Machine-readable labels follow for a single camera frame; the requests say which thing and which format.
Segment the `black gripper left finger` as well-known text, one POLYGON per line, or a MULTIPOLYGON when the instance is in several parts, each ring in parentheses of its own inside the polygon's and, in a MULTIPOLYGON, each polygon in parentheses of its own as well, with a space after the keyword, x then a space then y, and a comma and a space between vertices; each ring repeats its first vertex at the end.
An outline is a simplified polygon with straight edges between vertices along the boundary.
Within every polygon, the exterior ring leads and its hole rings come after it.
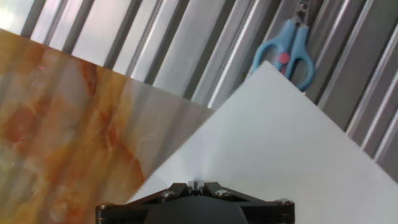
POLYGON ((143 223, 149 210, 155 205, 192 196, 195 192, 198 192, 198 182, 174 183, 167 189, 124 205, 101 203, 95 208, 95 223, 111 224, 127 221, 143 223))

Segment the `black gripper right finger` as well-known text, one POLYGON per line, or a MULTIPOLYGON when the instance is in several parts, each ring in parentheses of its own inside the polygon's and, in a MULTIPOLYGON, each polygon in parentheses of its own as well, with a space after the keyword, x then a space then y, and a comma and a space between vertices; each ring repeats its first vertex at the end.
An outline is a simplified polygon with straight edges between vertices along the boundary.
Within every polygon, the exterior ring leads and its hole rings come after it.
POLYGON ((234 205, 243 219, 239 223, 295 223, 295 203, 286 198, 265 201, 221 186, 218 182, 198 182, 200 196, 234 205))

